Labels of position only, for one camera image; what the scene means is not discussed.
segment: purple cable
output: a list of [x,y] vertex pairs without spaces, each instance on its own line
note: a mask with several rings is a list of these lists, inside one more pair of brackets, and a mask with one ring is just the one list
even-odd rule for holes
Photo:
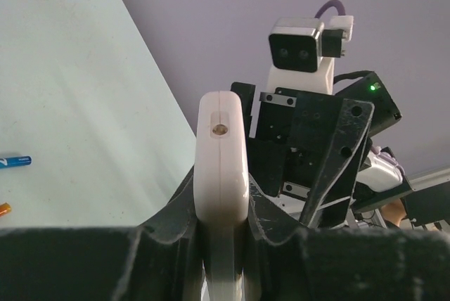
[[324,4],[319,11],[317,12],[315,18],[321,18],[322,15],[330,8],[336,8],[337,14],[339,16],[345,15],[345,8],[341,1],[339,0],[330,0],[326,4]]
[[397,160],[392,157],[387,152],[382,152],[381,147],[379,146],[372,146],[371,151],[377,155],[379,158],[385,160],[386,162],[390,163],[391,165],[395,166],[397,169],[400,170],[401,174],[405,175],[405,169],[397,162]]

